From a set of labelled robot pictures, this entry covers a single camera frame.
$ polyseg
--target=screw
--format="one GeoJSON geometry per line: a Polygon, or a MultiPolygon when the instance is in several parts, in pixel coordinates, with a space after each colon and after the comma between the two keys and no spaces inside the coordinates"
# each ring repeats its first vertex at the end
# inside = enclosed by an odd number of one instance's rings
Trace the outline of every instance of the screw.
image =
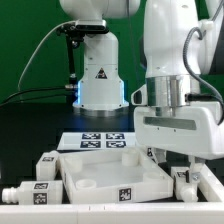
{"type": "Polygon", "coordinates": [[[198,177],[198,175],[195,174],[195,175],[192,176],[192,179],[193,179],[194,181],[198,181],[199,177],[198,177]]]}
{"type": "Polygon", "coordinates": [[[71,27],[70,27],[70,30],[74,30],[74,29],[75,29],[75,26],[71,26],[71,27]]]}

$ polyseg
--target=black cable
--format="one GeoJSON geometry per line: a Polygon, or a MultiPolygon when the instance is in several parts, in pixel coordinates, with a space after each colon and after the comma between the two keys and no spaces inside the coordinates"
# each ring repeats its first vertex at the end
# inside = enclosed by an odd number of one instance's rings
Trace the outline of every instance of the black cable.
{"type": "Polygon", "coordinates": [[[13,99],[13,98],[15,98],[17,96],[20,96],[22,94],[25,94],[25,93],[42,92],[42,91],[53,91],[53,90],[63,90],[63,89],[65,89],[64,86],[27,89],[27,90],[23,90],[23,91],[19,91],[19,92],[13,93],[9,97],[7,97],[5,100],[3,100],[2,104],[7,103],[9,100],[11,100],[11,99],[13,99]]]}
{"type": "Polygon", "coordinates": [[[187,53],[188,53],[188,48],[189,48],[189,44],[190,44],[190,41],[193,37],[193,34],[197,32],[199,34],[199,40],[203,40],[203,37],[206,35],[206,33],[202,34],[201,30],[198,28],[198,27],[194,27],[190,30],[188,36],[187,36],[187,39],[184,43],[184,49],[183,49],[183,61],[184,61],[184,65],[185,65],[185,68],[186,70],[189,72],[189,74],[194,78],[196,79],[199,83],[201,83],[202,85],[204,85],[206,88],[210,89],[214,96],[213,99],[216,99],[221,107],[222,107],[222,116],[220,118],[220,121],[218,122],[218,125],[220,125],[223,120],[224,120],[224,103],[223,103],[223,99],[222,99],[222,96],[221,94],[219,93],[219,91],[212,85],[210,85],[208,82],[206,82],[205,80],[203,80],[202,78],[199,77],[199,75],[196,75],[194,73],[194,71],[191,69],[189,63],[188,63],[188,58],[187,58],[187,53]]]}
{"type": "Polygon", "coordinates": [[[217,98],[216,96],[213,96],[211,94],[197,94],[197,93],[189,93],[185,95],[185,100],[187,102],[192,102],[192,101],[204,101],[204,102],[208,102],[208,101],[218,101],[221,105],[221,109],[222,109],[222,116],[218,122],[218,125],[220,125],[223,120],[224,120],[224,104],[222,103],[222,101],[217,98]]]}
{"type": "Polygon", "coordinates": [[[54,95],[48,95],[48,96],[39,96],[39,97],[32,97],[32,98],[27,98],[27,99],[23,99],[23,100],[14,100],[14,101],[8,101],[5,103],[1,103],[0,104],[0,108],[3,106],[6,106],[8,104],[12,104],[12,103],[23,103],[26,101],[31,101],[31,100],[39,100],[39,99],[47,99],[47,98],[53,98],[53,97],[59,97],[59,96],[69,96],[69,94],[54,94],[54,95]]]}

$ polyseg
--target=white compartment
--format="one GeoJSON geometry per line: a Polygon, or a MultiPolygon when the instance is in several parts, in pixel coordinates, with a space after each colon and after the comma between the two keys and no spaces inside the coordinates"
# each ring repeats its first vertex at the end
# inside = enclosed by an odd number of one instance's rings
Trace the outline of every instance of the white compartment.
{"type": "Polygon", "coordinates": [[[105,149],[62,154],[60,170],[70,202],[133,203],[171,197],[172,178],[145,153],[137,151],[137,163],[122,164],[122,155],[129,151],[133,154],[133,150],[105,149]]]}

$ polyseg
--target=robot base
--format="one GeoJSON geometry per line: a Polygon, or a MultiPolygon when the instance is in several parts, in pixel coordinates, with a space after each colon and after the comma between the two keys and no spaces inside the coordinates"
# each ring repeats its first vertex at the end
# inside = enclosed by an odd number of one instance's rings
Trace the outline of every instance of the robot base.
{"type": "Polygon", "coordinates": [[[120,107],[112,110],[91,110],[81,107],[77,107],[73,104],[73,111],[75,114],[80,114],[90,117],[115,117],[119,115],[124,115],[129,112],[129,106],[120,107]]]}

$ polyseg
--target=connector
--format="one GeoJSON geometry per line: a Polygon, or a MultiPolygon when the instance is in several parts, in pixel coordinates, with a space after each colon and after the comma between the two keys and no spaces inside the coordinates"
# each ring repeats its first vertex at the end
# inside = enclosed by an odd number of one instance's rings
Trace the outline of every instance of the connector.
{"type": "Polygon", "coordinates": [[[214,100],[214,96],[211,94],[185,94],[185,102],[192,102],[192,101],[212,101],[214,100]]]}
{"type": "Polygon", "coordinates": [[[65,85],[65,90],[68,90],[68,91],[75,91],[78,89],[78,85],[73,85],[73,84],[68,84],[68,85],[65,85]]]}

